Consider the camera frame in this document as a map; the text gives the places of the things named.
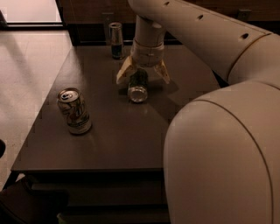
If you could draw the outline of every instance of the gray floor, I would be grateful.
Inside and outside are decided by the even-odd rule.
[[[71,47],[67,31],[0,32],[0,189]]]

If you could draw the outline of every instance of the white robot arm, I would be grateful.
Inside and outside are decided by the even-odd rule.
[[[280,224],[279,36],[181,0],[129,4],[134,67],[163,65],[167,30],[231,85],[187,104],[168,129],[171,223]]]

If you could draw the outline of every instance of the white wall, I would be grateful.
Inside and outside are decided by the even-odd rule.
[[[0,0],[8,23],[60,22],[55,0]]]

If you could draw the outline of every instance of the chair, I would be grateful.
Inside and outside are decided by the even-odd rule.
[[[0,156],[4,151],[0,140]],[[58,224],[57,215],[67,202],[67,192],[32,190],[32,183],[24,177],[0,192],[0,223]]]

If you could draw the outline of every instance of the floor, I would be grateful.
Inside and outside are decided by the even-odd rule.
[[[67,31],[0,32],[0,189],[71,47]]]

